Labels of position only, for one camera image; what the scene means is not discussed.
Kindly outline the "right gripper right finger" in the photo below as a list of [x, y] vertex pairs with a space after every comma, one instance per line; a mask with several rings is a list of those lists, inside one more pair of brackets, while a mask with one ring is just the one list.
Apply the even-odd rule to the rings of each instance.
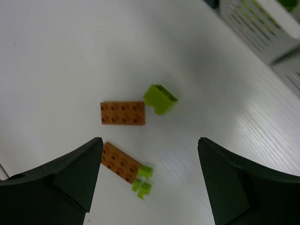
[[198, 141], [198, 155], [217, 225], [298, 225], [300, 178]]

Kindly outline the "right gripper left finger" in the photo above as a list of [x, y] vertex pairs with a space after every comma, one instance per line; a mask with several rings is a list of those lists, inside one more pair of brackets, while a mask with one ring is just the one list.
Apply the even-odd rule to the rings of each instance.
[[103, 140], [0, 182], [2, 225], [82, 225], [91, 209]]

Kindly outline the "lime small lego brick top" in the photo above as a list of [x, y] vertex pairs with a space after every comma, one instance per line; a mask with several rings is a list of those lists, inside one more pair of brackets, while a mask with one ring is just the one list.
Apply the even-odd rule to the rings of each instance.
[[152, 84], [143, 96], [145, 104], [153, 107], [156, 115], [164, 115], [177, 103], [178, 99], [160, 84]]

